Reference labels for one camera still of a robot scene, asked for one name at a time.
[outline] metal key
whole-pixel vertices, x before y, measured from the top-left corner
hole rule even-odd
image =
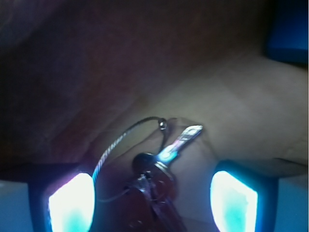
[[[187,127],[171,145],[164,148],[156,156],[156,162],[168,167],[168,165],[178,156],[178,152],[188,144],[189,141],[195,139],[202,130],[203,126],[201,125]]]

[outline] blue object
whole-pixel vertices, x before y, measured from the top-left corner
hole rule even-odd
[[[267,55],[282,62],[308,63],[308,0],[278,0]]]

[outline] light housing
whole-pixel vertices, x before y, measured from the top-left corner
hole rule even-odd
[[[287,187],[293,182],[301,183],[301,187]],[[294,203],[289,205],[291,212],[283,214],[280,209],[287,206],[284,196],[291,188],[295,198],[290,196],[288,201]],[[303,197],[306,207],[299,207],[296,196]],[[273,232],[297,227],[299,231],[308,230],[308,220],[290,219],[295,213],[308,219],[306,165],[283,159],[223,160],[215,169],[210,198],[213,219],[221,232]]]
[[[26,200],[33,228],[30,231],[86,232],[90,229],[95,188],[92,177],[79,164],[21,165],[0,172],[0,180],[27,186]]]

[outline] cyan light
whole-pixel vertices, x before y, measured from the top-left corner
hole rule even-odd
[[[211,209],[221,232],[254,232],[258,194],[226,171],[211,181]]]
[[[170,162],[177,157],[177,151],[172,151],[174,146],[167,146],[160,154],[158,154],[159,161],[165,163]]]
[[[93,179],[86,173],[76,175],[49,197],[53,232],[86,232],[95,207]]]

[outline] glowing light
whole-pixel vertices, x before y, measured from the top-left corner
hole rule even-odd
[[[169,162],[177,156],[177,151],[172,151],[173,145],[167,146],[159,155],[158,158],[161,162]]]
[[[90,175],[80,173],[49,198],[53,232],[86,232],[95,207],[95,188]]]
[[[254,232],[257,192],[225,171],[211,181],[211,209],[221,232]]]

